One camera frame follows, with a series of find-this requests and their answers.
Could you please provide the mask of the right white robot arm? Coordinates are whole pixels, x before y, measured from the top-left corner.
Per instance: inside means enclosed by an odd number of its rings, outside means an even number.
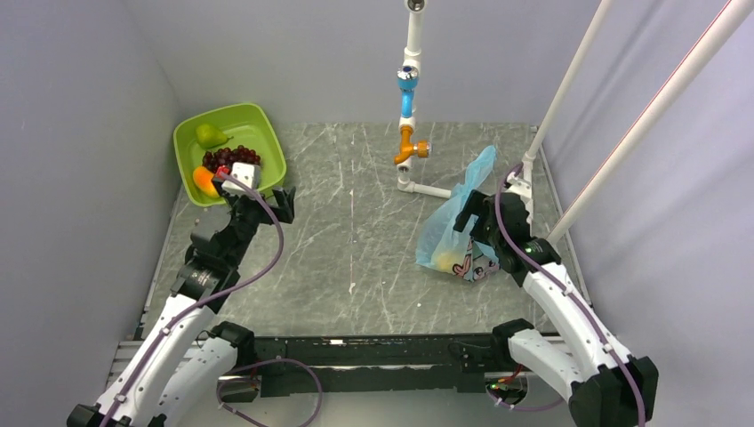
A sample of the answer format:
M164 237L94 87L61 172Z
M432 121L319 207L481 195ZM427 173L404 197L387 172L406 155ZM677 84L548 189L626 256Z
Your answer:
M501 269L557 329L560 350L523 319L496 326L490 357L501 369L528 368L567 404L578 426L644 426L654 413L659 372L603 324L570 279L557 250L535 237L522 198L471 191L453 226L493 249Z

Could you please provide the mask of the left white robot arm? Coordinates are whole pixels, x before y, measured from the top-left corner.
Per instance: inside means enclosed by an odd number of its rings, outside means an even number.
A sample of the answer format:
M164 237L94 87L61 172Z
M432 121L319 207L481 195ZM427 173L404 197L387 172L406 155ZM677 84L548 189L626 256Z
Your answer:
M225 205L197 218L158 321L96 403L74 407L68 426L175 426L221 375L253 366L252 331L228 321L210 324L237 286L258 228L293 222L295 194L277 187L264 203L226 195Z

